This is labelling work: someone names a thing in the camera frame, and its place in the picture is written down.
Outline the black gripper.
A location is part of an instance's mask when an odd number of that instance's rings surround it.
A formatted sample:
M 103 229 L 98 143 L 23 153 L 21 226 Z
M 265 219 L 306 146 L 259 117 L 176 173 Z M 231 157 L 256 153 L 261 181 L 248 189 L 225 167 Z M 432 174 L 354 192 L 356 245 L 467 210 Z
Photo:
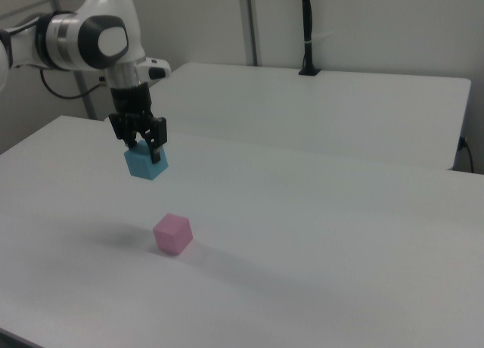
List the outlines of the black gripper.
M 147 83 L 127 89 L 110 89 L 116 112 L 108 119 L 119 140 L 128 149 L 136 146 L 136 134 L 145 133 L 150 158 L 153 164 L 161 160 L 160 150 L 167 143 L 167 121 L 156 118 L 150 110 L 151 96 Z

